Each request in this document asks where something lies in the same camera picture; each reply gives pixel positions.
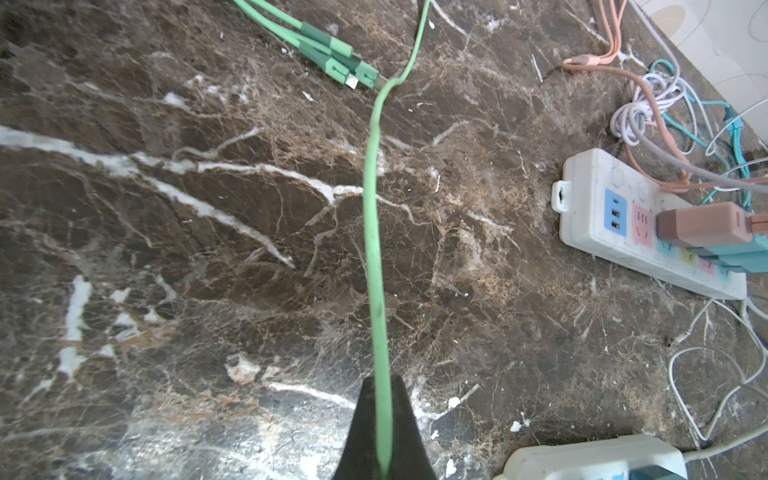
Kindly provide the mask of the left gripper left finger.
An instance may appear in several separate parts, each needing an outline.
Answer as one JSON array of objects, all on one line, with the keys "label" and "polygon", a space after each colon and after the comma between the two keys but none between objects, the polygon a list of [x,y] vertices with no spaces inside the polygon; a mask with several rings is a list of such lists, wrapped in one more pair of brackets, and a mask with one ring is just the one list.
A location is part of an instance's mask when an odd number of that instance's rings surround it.
[{"label": "left gripper left finger", "polygon": [[374,379],[362,384],[344,449],[333,480],[375,480],[380,478],[376,454]]}]

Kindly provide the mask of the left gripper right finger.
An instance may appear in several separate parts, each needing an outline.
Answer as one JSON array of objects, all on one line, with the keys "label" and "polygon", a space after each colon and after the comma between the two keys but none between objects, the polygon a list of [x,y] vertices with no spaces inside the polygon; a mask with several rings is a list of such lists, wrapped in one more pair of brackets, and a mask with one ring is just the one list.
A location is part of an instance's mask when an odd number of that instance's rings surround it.
[{"label": "left gripper right finger", "polygon": [[405,383],[392,376],[393,455],[389,478],[394,480],[436,480],[423,445]]}]

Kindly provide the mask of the short blue power strip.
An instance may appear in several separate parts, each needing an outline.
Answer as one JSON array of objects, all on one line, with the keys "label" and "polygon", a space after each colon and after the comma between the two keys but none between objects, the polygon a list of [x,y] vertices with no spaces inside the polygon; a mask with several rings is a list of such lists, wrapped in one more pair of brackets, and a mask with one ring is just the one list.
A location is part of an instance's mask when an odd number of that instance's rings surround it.
[{"label": "short blue power strip", "polygon": [[526,447],[499,479],[686,479],[682,453],[646,434],[559,446]]}]

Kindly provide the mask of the long multicolour power strip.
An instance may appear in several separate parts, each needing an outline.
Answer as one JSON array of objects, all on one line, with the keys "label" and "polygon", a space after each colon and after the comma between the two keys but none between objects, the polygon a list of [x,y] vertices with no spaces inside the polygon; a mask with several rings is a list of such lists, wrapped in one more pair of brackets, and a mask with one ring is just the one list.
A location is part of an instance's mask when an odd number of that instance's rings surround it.
[{"label": "long multicolour power strip", "polygon": [[747,298],[744,273],[659,239],[657,215],[689,203],[601,149],[565,161],[551,206],[570,247],[708,298]]}]

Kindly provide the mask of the teal charger with white cable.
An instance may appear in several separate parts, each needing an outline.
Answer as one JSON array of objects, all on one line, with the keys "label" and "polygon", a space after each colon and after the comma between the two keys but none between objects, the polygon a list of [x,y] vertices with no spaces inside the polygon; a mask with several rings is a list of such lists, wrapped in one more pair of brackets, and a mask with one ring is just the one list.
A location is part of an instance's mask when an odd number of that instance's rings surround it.
[{"label": "teal charger with white cable", "polygon": [[[739,114],[729,105],[725,105],[725,117],[724,117],[725,131],[730,135],[731,147],[733,150],[733,157],[735,165],[730,167],[725,173],[725,176],[730,176],[732,173],[738,175],[740,180],[746,180],[751,178],[750,166],[755,164],[756,161],[748,162],[743,154],[742,150],[742,129],[743,122]],[[729,256],[712,256],[704,257],[710,262],[723,266],[726,269],[734,270],[742,273],[766,273],[767,272],[767,251],[760,252],[758,254],[742,254],[742,255],[729,255]]]}]

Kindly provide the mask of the pink charger cube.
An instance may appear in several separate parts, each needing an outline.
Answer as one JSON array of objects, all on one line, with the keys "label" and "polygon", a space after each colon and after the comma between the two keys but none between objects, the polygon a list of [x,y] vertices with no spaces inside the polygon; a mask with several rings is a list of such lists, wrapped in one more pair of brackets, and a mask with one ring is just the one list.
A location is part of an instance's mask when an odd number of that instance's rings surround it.
[{"label": "pink charger cube", "polygon": [[[688,160],[662,120],[662,113],[656,101],[653,86],[630,70],[614,67],[612,62],[621,53],[621,24],[624,12],[631,7],[648,29],[657,44],[677,68],[681,76],[679,61],[671,48],[662,39],[634,1],[600,1],[598,10],[606,33],[609,35],[609,50],[602,55],[581,54],[562,61],[561,67],[570,72],[602,72],[628,79],[635,86],[633,99],[621,106],[611,117],[611,133],[624,143],[625,152],[633,168],[667,193],[686,193],[694,189],[736,189],[748,193],[767,192],[765,177],[737,180],[717,175],[698,167]],[[632,148],[644,145],[657,157],[680,170],[675,182],[658,180],[645,172],[632,154]],[[677,209],[662,213],[657,221],[659,238],[683,247],[708,247],[743,244],[752,240],[754,234],[767,232],[767,216],[751,215],[733,203],[715,203]]]}]

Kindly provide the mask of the light green charger cube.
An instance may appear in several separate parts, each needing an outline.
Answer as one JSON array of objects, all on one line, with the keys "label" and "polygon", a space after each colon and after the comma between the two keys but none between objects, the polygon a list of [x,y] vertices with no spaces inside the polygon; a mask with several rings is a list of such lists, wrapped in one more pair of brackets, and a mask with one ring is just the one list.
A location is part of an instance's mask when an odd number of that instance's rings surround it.
[{"label": "light green charger cube", "polygon": [[[266,1],[238,1],[236,5],[251,18],[278,38],[288,41],[301,55],[317,64],[323,72],[340,83],[352,78],[360,79],[363,68],[355,63],[344,64],[341,59],[351,59],[353,48],[341,40],[319,32],[290,15],[270,6]],[[415,41],[408,63],[402,72],[378,87],[370,122],[366,148],[362,202],[365,240],[366,278],[371,317],[373,347],[373,381],[375,399],[375,465],[381,479],[388,479],[392,469],[395,440],[394,400],[390,375],[385,296],[382,273],[379,221],[377,210],[377,160],[381,140],[380,120],[388,95],[405,82],[420,49],[424,29],[428,21],[431,3],[423,3]]]}]

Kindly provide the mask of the teal charger cube front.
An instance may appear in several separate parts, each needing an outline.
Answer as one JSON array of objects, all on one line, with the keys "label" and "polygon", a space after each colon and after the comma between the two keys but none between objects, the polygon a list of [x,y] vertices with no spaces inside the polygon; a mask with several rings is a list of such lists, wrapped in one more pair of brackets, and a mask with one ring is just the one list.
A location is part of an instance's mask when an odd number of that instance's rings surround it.
[{"label": "teal charger cube front", "polygon": [[691,248],[691,251],[702,257],[758,254],[767,251],[767,236],[755,234],[752,240],[748,243],[695,247]]}]

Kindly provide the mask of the teal charger cube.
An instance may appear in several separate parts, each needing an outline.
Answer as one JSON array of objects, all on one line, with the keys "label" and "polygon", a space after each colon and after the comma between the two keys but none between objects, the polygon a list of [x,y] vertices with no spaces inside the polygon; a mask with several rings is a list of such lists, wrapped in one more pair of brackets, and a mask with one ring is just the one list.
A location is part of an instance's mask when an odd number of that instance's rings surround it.
[{"label": "teal charger cube", "polygon": [[748,243],[695,247],[691,248],[691,251],[702,257],[758,254],[767,251],[767,236],[755,234],[752,240]]},{"label": "teal charger cube", "polygon": [[767,476],[767,298],[658,295],[622,308],[629,331],[609,385],[614,435],[648,434],[679,449],[690,478]]}]

